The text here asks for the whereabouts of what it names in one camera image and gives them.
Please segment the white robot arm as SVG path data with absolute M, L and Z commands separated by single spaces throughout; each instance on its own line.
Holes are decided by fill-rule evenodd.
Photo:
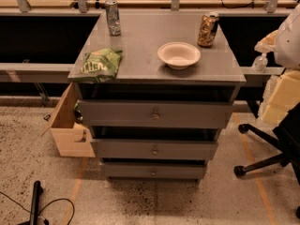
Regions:
M 277 64 L 300 69 L 300 4 L 278 28 L 274 56 Z

